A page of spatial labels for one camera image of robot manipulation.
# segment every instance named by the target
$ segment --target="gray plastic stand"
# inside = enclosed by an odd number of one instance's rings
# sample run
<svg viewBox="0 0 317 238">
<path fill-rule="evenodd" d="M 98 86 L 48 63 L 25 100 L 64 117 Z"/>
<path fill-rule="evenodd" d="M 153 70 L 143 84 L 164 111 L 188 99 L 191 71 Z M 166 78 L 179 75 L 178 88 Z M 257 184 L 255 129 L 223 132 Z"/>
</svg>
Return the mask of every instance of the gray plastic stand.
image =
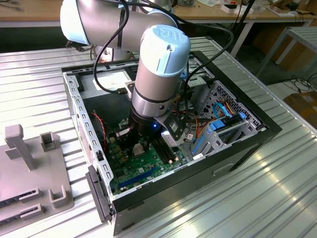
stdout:
<svg viewBox="0 0 317 238">
<path fill-rule="evenodd" d="M 21 125 L 5 128 L 0 147 L 0 236 L 74 205 L 59 137 L 23 140 Z"/>
</svg>

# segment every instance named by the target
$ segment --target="robot logo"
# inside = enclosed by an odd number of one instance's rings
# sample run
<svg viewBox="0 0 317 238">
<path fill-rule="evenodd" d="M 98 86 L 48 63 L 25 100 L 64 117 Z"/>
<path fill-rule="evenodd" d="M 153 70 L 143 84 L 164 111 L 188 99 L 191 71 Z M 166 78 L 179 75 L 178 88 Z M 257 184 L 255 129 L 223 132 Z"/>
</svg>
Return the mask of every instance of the robot logo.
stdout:
<svg viewBox="0 0 317 238">
<path fill-rule="evenodd" d="M 177 29 L 170 29 L 165 27 L 159 28 L 159 35 L 165 38 L 171 38 L 175 41 L 180 41 L 180 35 L 179 31 Z"/>
</svg>

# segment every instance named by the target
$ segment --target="aluminum table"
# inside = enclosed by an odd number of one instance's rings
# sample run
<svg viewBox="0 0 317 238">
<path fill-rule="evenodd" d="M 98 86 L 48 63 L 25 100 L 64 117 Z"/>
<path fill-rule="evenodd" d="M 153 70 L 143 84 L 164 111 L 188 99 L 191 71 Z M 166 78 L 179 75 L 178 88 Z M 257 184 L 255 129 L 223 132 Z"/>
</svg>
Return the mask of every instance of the aluminum table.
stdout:
<svg viewBox="0 0 317 238">
<path fill-rule="evenodd" d="M 221 48 L 193 38 L 209 58 Z M 20 123 L 25 138 L 56 132 L 62 141 L 75 205 L 4 238 L 111 237 L 85 179 L 87 165 L 70 118 L 60 68 L 89 64 L 73 49 L 0 55 L 0 142 L 3 128 Z M 214 63 L 283 130 L 242 167 L 116 237 L 316 237 L 317 132 L 274 96 L 229 53 Z"/>
</svg>

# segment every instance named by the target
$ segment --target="robotic arm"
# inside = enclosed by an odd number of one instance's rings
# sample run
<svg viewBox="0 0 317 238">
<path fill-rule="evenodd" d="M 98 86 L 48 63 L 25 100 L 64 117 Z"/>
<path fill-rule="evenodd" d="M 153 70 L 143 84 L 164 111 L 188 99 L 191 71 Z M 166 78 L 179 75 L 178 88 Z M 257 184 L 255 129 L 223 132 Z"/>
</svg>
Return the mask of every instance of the robotic arm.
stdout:
<svg viewBox="0 0 317 238">
<path fill-rule="evenodd" d="M 122 24 L 125 10 L 102 0 L 64 0 L 60 22 L 69 40 L 103 45 Z M 129 141 L 138 135 L 153 136 L 161 131 L 170 146 L 178 146 L 185 137 L 186 120 L 169 110 L 180 74 L 190 52 L 190 40 L 167 14 L 152 10 L 148 14 L 130 12 L 129 20 L 109 44 L 115 49 L 140 51 L 140 62 L 132 96 L 127 130 Z"/>
</svg>

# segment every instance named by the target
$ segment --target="table leg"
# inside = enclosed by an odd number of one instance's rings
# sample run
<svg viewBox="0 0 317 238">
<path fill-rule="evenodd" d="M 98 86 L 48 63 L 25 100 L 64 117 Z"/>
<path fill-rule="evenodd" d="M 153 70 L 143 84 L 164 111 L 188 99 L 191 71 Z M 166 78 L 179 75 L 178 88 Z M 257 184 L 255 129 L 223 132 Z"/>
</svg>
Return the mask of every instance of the table leg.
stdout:
<svg viewBox="0 0 317 238">
<path fill-rule="evenodd" d="M 313 20 L 307 21 L 303 24 L 303 27 L 307 27 L 312 23 Z M 283 53 L 280 55 L 280 57 L 277 59 L 277 61 L 275 62 L 277 65 L 279 65 L 283 59 L 286 57 L 286 55 L 290 52 L 290 50 L 293 48 L 293 46 L 295 45 L 297 41 L 296 40 L 292 40 L 291 43 L 289 43 L 289 45 L 285 48 L 285 50 L 283 51 Z"/>
<path fill-rule="evenodd" d="M 242 30 L 242 32 L 241 32 L 236 44 L 234 45 L 234 47 L 233 47 L 233 49 L 232 49 L 232 51 L 230 53 L 233 57 L 235 57 L 237 55 L 237 53 L 240 50 L 244 40 L 246 39 L 247 35 L 249 34 L 253 24 L 254 24 L 254 22 L 250 21 L 250 22 L 246 23 L 246 25 L 244 26 L 244 28 L 243 28 L 243 30 Z"/>
<path fill-rule="evenodd" d="M 315 63 L 313 63 L 313 65 L 307 70 L 304 79 L 308 80 L 310 75 L 313 73 L 313 71 L 317 68 L 317 60 Z"/>
<path fill-rule="evenodd" d="M 262 73 L 262 71 L 264 70 L 264 68 L 266 67 L 267 63 L 269 62 L 269 60 L 273 57 L 273 55 L 275 54 L 275 52 L 277 51 L 277 49 L 279 48 L 279 46 L 282 44 L 282 42 L 284 41 L 284 39 L 287 36 L 287 31 L 288 28 L 285 28 L 282 32 L 282 34 L 278 37 L 277 41 L 274 43 L 273 47 L 270 49 L 270 51 L 267 53 L 266 57 L 264 58 L 264 60 L 261 62 L 260 64 L 260 68 L 258 69 L 258 71 L 256 72 L 256 77 L 259 77 L 259 75 Z"/>
</svg>

